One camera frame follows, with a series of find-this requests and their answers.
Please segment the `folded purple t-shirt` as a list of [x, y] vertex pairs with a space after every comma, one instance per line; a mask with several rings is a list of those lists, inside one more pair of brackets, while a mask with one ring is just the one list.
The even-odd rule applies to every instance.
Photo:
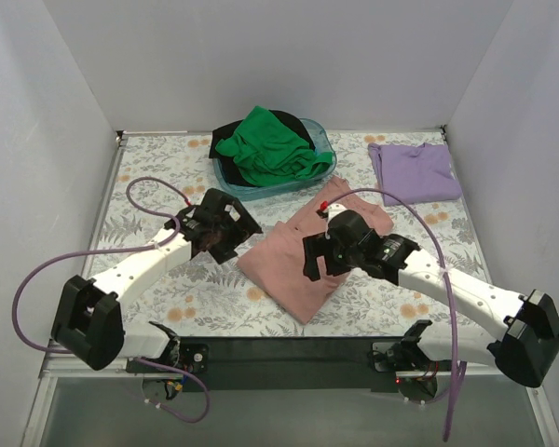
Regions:
[[[368, 153], [380, 189], [406, 204], [452, 201], [462, 196], [446, 144], [370, 143]], [[386, 206], [400, 205], [388, 194], [383, 195], [383, 201]]]

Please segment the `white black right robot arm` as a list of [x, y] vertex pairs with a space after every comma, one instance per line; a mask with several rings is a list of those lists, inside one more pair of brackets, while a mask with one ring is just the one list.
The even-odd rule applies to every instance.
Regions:
[[[479, 327], [452, 338], [439, 336], [430, 320], [421, 319], [381, 353], [380, 364], [420, 371], [432, 363], [459, 360], [495, 366], [522, 386], [541, 386], [559, 353], [559, 315], [550, 295], [507, 291], [459, 270], [445, 270], [413, 240], [380, 236], [359, 213], [341, 205], [330, 206], [321, 217], [326, 229], [303, 239], [305, 277], [317, 281], [322, 272], [340, 276], [360, 269], [448, 305]], [[319, 259], [325, 262], [323, 269]]]

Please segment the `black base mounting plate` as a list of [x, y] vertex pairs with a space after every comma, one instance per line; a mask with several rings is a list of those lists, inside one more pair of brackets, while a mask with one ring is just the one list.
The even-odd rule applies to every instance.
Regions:
[[407, 353], [401, 337], [186, 337], [164, 359], [130, 360], [129, 373], [188, 371], [211, 390], [359, 388], [431, 400], [450, 360]]

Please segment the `pink graphic t-shirt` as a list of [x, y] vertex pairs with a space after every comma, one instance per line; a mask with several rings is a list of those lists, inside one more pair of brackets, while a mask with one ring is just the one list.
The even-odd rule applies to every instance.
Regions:
[[303, 238], [324, 230], [325, 223], [317, 215], [321, 203], [349, 190], [346, 180], [332, 177], [306, 205], [288, 221], [277, 222], [267, 236], [240, 256], [237, 262], [248, 280], [301, 324], [309, 323], [330, 295], [348, 278], [346, 274], [337, 277], [326, 275], [323, 260], [320, 260], [320, 280], [312, 281], [305, 277]]

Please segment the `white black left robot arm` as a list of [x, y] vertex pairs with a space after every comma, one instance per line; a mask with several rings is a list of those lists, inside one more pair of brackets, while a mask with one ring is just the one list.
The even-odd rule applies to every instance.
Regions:
[[161, 323], [127, 324], [124, 315], [174, 268], [202, 252], [223, 264], [261, 231], [237, 198], [207, 190], [199, 204], [170, 217], [145, 246], [120, 263], [89, 279], [67, 280], [52, 325], [53, 340], [94, 371], [122, 358], [146, 358], [157, 371], [172, 371], [181, 363], [179, 335]]

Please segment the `aluminium frame rail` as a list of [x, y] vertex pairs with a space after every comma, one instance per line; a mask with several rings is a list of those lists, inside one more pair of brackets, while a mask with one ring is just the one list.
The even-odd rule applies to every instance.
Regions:
[[366, 389], [211, 390], [177, 374], [94, 372], [56, 359], [42, 372], [26, 446], [559, 446], [546, 393], [470, 365], [454, 410]]

